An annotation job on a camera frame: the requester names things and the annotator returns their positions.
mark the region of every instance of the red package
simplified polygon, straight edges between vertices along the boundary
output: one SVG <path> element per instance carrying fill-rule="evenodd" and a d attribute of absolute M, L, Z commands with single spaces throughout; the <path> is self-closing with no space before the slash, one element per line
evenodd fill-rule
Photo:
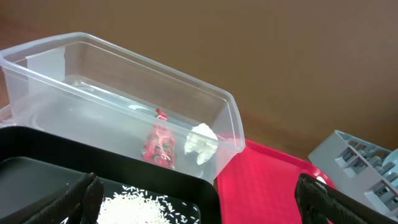
<path fill-rule="evenodd" d="M 156 109 L 155 117 L 167 121 L 167 115 L 160 109 Z M 155 124 L 144 144 L 142 160 L 174 170 L 174 146 L 173 132 Z"/>

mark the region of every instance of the brown background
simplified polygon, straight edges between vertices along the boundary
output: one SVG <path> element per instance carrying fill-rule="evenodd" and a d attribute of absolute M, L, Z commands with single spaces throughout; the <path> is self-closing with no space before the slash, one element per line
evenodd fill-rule
<path fill-rule="evenodd" d="M 396 0 L 2 0 L 0 17 L 2 49 L 82 31 L 223 88 L 246 138 L 294 156 L 334 129 L 397 147 Z"/>

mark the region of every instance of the gray plastic basket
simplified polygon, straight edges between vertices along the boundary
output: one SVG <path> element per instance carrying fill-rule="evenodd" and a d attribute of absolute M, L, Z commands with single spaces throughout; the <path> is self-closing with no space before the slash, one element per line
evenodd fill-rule
<path fill-rule="evenodd" d="M 334 131 L 308 158 L 337 190 L 398 221 L 398 186 L 391 183 L 395 164 L 382 163 L 391 151 L 341 131 Z"/>

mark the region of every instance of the red mat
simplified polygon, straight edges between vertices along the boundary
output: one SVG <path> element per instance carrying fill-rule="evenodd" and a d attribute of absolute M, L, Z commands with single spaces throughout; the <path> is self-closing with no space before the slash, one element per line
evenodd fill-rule
<path fill-rule="evenodd" d="M 294 190 L 301 173 L 329 178 L 309 162 L 246 140 L 217 177 L 223 224 L 301 223 Z"/>

